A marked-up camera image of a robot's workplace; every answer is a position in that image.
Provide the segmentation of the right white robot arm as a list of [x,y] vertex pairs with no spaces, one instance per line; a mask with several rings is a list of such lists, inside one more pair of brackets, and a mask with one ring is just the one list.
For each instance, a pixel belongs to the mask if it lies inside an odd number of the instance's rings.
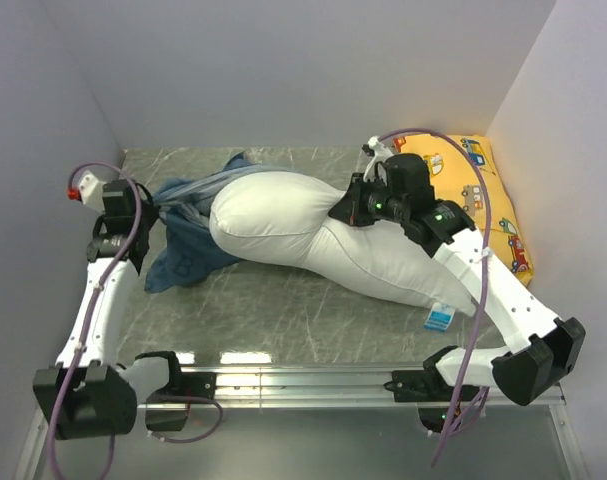
[[382,174],[354,173],[331,218],[351,227],[379,220],[397,223],[405,236],[466,288],[499,330],[500,349],[444,349],[426,360],[427,394],[443,400],[459,385],[495,387],[527,406],[575,367],[586,330],[571,317],[561,319],[537,300],[485,245],[472,218],[451,200],[436,197],[430,173],[416,154],[377,161]]

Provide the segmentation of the white pillow insert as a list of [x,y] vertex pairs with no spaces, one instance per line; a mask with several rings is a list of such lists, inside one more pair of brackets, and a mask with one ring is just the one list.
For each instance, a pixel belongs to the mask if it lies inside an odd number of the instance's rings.
[[397,224],[350,227],[329,217],[342,198],[329,184],[293,172],[253,173],[216,194],[209,228],[224,252],[243,260],[301,268],[375,299],[471,316],[465,287]]

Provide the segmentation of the blue cartoon print pillowcase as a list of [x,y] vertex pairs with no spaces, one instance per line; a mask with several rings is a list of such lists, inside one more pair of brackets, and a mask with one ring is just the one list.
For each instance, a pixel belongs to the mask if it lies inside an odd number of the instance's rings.
[[218,193],[237,179],[264,172],[290,172],[289,168],[256,164],[240,152],[222,170],[197,180],[169,178],[152,195],[160,208],[166,247],[149,267],[144,289],[150,294],[172,287],[187,287],[207,279],[214,271],[239,259],[216,245],[209,217]]

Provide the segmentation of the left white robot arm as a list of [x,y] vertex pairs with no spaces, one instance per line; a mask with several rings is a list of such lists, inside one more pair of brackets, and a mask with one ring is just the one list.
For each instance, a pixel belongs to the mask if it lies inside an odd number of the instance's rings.
[[87,279],[72,331],[54,364],[33,379],[38,405],[56,440],[129,433],[149,399],[214,405],[216,376],[182,370],[172,351],[117,361],[120,324],[158,218],[149,191],[125,179],[105,182],[83,172],[72,200],[99,211],[86,250]]

